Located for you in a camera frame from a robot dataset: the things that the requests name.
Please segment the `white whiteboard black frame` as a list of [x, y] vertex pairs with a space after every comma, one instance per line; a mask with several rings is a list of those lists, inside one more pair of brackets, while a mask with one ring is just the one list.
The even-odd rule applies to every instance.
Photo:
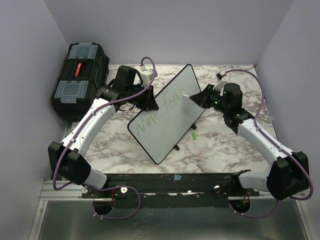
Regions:
[[194, 68], [187, 64], [156, 95], [159, 110], [140, 111], [128, 131], [150, 159], [159, 165], [205, 111], [185, 95], [201, 91]]

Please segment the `green marker cap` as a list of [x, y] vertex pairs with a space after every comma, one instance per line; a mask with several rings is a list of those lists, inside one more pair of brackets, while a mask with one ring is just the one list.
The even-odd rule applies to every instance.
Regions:
[[197, 136], [196, 136], [196, 133], [195, 133], [195, 132], [192, 132], [192, 138], [193, 138], [194, 140], [197, 139]]

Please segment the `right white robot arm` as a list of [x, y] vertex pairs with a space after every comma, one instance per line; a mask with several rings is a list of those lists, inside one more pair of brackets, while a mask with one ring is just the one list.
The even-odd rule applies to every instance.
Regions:
[[275, 199], [283, 200], [310, 189], [308, 157], [294, 152], [278, 142], [242, 107], [243, 92], [236, 83], [227, 83], [223, 90], [209, 84], [201, 92], [189, 97], [203, 109], [213, 108], [223, 114], [224, 123], [235, 134], [247, 140], [268, 162], [268, 173], [243, 170], [230, 183], [230, 191], [241, 196], [248, 189], [269, 192]]

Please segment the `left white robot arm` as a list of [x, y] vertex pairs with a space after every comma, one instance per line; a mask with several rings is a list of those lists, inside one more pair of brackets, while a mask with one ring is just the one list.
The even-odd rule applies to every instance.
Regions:
[[111, 185], [107, 176], [91, 167], [85, 156], [96, 135], [105, 123], [126, 103], [144, 111], [156, 111], [159, 106], [154, 97], [153, 80], [155, 68], [139, 69], [121, 65], [115, 78], [101, 87], [88, 112], [60, 143], [52, 142], [48, 147], [50, 167], [53, 172], [53, 188], [59, 190], [56, 181], [61, 176], [70, 183], [90, 186], [101, 198], [107, 197]]

